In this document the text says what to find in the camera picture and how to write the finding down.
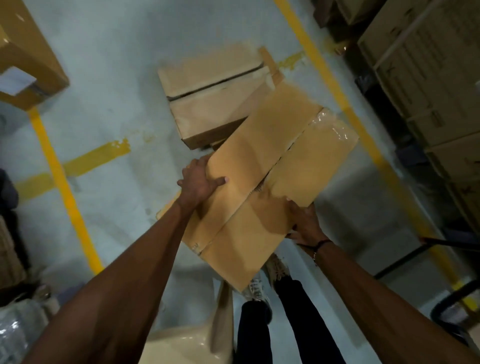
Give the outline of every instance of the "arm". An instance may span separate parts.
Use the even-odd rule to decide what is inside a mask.
[[[194,159],[183,169],[177,201],[62,307],[24,364],[139,361],[190,216],[227,180],[208,180],[207,161]]]
[[[313,204],[300,208],[288,200],[288,206],[296,224],[292,239],[309,246],[328,239]],[[302,249],[313,257],[313,251]],[[335,244],[322,245],[315,262],[383,363],[480,363],[469,348],[374,279]]]

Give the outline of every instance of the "person's left arm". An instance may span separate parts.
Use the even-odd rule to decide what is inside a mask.
[[[177,182],[182,191],[172,207],[60,309],[24,364],[140,360],[190,216],[227,181],[207,179],[208,158],[183,169]]]

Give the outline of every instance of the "black bracelet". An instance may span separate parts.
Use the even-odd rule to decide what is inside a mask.
[[[305,244],[297,244],[300,246],[303,246],[309,250],[313,250],[313,261],[315,261],[315,258],[317,257],[317,252],[318,250],[325,244],[325,243],[333,243],[330,239],[325,239],[325,240],[320,240],[315,246],[311,245],[305,245]]]

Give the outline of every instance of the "white sneaker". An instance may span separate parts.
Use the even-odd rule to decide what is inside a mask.
[[[283,277],[290,276],[290,270],[282,260],[273,253],[262,267],[262,270],[268,277],[270,286],[275,290],[274,283]]]
[[[241,294],[247,299],[247,301],[253,300],[265,302],[269,311],[269,318],[267,321],[268,323],[270,323],[270,321],[272,320],[273,312],[272,307],[270,306],[270,300],[264,292],[264,285],[262,284],[262,280],[260,278],[260,272],[258,272],[255,277],[253,277],[247,288],[245,288]]]

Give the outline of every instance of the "gray floor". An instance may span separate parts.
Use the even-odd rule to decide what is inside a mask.
[[[80,212],[104,265],[112,262],[154,222],[155,213],[177,191],[181,168],[201,154],[178,138],[156,69],[162,62],[250,39],[276,61],[302,51],[272,0],[44,0],[25,1],[70,77],[71,87],[39,110],[58,158],[66,162],[114,140],[127,138],[131,152],[80,177],[69,178]],[[290,0],[312,40],[338,78],[366,129],[386,159],[393,145],[352,81],[340,57],[325,50],[326,31],[312,18],[308,0]],[[307,59],[287,79],[341,115],[332,95]],[[27,116],[0,105],[0,165],[14,182],[48,172]],[[318,197],[326,233],[375,273],[418,246],[406,217],[380,179],[370,157],[357,146]],[[51,190],[18,208],[21,233],[36,269],[55,290],[92,273],[66,215]],[[378,359],[322,273],[288,240],[278,248],[331,329],[348,363]],[[175,261],[156,328],[196,324],[214,306],[215,274],[184,245]],[[447,285],[429,259],[417,259],[385,282],[423,313]],[[267,288],[275,363],[299,363],[293,333],[280,301]],[[242,298],[236,296],[236,322]]]

